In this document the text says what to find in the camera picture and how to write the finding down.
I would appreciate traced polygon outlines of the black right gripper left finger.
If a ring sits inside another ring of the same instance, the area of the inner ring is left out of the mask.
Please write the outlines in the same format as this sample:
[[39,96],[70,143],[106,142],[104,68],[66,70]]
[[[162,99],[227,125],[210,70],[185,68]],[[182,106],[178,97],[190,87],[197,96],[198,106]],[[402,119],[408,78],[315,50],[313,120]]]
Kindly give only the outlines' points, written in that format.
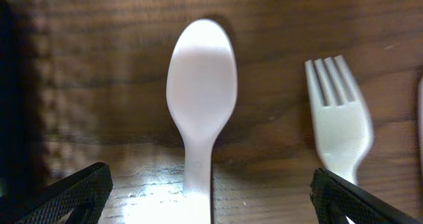
[[67,223],[95,224],[112,187],[110,167],[97,162],[45,187],[36,196],[1,198],[1,222],[49,224],[70,214]]

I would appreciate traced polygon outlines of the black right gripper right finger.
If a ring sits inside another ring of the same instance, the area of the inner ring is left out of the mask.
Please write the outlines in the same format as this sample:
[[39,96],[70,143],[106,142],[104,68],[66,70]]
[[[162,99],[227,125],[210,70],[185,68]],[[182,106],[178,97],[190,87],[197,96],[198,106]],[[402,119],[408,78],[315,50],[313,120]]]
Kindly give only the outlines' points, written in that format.
[[315,170],[310,188],[319,224],[422,224],[325,168]]

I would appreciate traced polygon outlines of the white plastic fork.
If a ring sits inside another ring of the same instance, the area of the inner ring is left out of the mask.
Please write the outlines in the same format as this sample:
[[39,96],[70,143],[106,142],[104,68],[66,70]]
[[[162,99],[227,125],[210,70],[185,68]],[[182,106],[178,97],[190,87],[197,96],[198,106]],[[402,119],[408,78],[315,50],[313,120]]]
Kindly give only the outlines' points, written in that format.
[[417,125],[418,125],[418,144],[420,150],[420,168],[423,165],[423,78],[418,83],[417,90]]
[[342,55],[306,61],[305,74],[317,153],[325,168],[358,185],[374,140],[363,94]]

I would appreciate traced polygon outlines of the white plastic spoon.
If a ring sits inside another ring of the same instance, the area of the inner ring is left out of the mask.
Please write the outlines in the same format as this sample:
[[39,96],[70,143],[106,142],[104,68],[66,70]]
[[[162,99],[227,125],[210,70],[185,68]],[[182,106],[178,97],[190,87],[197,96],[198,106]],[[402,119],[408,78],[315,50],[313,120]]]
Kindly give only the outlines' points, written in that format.
[[144,201],[126,223],[211,223],[212,151],[237,102],[237,64],[216,21],[198,19],[180,35],[167,74],[166,99],[184,144],[182,197]]

